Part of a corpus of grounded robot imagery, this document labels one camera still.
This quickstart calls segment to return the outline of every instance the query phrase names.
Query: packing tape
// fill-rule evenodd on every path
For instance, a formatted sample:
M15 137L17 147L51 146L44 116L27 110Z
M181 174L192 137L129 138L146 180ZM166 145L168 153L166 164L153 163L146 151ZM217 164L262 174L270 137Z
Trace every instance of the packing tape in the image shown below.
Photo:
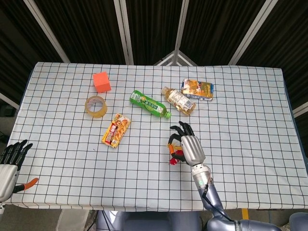
M90 108L94 104L99 103L99 102L101 102L103 104L102 108L99 111L96 111L96 112L90 111ZM87 101L85 103L85 108L86 108L86 112L89 113L94 118L103 117L106 114L106 112L107 112L107 105L105 103L105 100L102 97L97 96L97 95L96 96L92 96L92 97L87 99Z

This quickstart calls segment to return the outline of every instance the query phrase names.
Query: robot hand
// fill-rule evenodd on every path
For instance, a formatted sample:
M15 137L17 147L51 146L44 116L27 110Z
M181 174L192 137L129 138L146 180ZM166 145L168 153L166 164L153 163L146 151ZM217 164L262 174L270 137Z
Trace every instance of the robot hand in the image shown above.
M179 121L183 130L179 126L171 126L170 128L176 130L178 134L174 133L170 136L168 147L172 159L171 164L176 164L178 161L186 162L190 166L195 166L197 164L202 164L205 160L205 155L201 146L199 139L194 136L192 127ZM181 142L181 150L174 150L175 147L172 145L172 141L176 139Z
M9 199L12 193L32 187L38 181L38 178L34 178L28 184L15 186L21 165L32 147L32 144L24 147L26 143L27 140L24 140L21 143L9 145L0 155L0 202Z

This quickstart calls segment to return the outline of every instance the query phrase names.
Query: orange cube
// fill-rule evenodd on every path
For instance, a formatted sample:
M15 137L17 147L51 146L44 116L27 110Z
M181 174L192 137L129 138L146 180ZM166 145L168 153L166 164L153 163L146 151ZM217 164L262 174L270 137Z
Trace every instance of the orange cube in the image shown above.
M98 73L93 75L94 86L98 93L106 92L111 90L110 82L106 72Z

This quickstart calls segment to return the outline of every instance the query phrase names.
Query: snack package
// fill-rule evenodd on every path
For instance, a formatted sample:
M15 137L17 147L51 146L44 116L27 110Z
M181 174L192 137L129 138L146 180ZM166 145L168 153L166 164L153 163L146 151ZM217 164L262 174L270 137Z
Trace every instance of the snack package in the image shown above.
M113 148L116 148L119 145L129 125L130 119L121 114L116 114L109 128L105 132L102 138L102 142Z
M213 99L214 84L199 82L197 80L184 79L182 82L181 93L188 98L200 100Z

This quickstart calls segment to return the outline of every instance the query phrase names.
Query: table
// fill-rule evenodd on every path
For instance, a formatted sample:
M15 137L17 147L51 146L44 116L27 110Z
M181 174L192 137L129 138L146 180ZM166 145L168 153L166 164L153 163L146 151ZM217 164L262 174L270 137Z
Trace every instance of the table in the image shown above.
M103 118L85 113L97 95L92 74L106 71L112 90L102 96ZM215 84L212 101L196 101L191 116L161 95L185 78ZM170 120L129 102L134 90L163 102ZM101 138L112 117L132 123L118 148ZM39 177L9 203L30 208L126 211L202 210L191 169L168 162L169 127L190 123L204 148L225 208L307 208L308 178L280 69L246 66L127 66L37 63L10 143L32 149L17 183Z

